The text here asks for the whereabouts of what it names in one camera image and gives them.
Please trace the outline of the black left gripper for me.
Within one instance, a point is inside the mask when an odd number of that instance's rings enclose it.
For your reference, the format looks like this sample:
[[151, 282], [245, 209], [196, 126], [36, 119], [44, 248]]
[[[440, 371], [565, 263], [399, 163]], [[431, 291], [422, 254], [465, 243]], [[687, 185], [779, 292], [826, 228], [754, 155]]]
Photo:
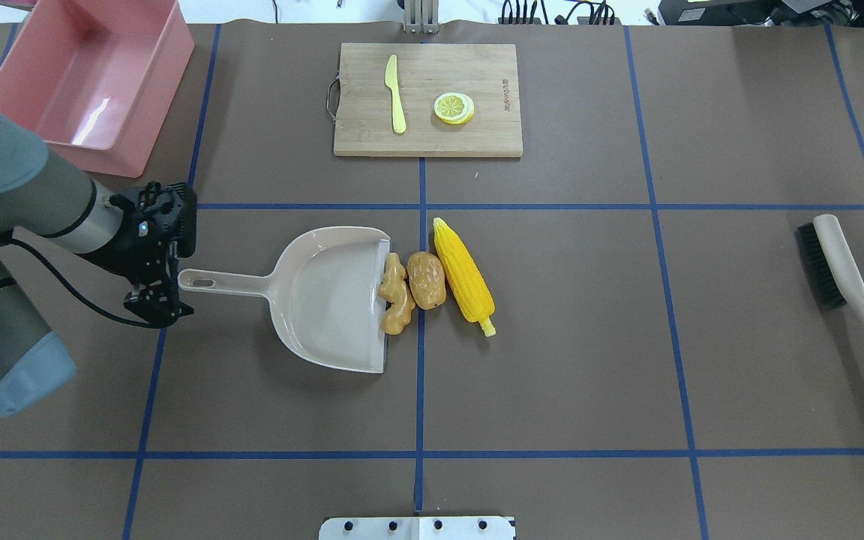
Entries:
[[113, 194], [122, 222], [109, 243], [87, 253], [87, 260], [131, 286], [124, 308], [153, 329], [170, 327], [195, 314], [179, 295], [178, 260], [197, 246], [197, 195], [185, 182], [148, 182]]

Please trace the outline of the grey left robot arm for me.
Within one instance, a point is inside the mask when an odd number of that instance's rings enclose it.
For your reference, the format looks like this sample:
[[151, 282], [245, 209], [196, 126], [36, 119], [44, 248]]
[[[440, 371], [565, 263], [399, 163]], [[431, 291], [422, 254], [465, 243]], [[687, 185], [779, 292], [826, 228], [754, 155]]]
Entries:
[[[164, 329], [193, 314], [181, 299], [178, 273], [179, 261], [195, 252], [196, 228], [197, 196], [185, 182], [112, 192], [0, 113], [0, 249], [24, 250], [89, 310], [142, 329]], [[129, 315], [86, 298], [17, 230], [126, 280]], [[37, 403], [76, 371], [61, 336], [0, 259], [0, 416]]]

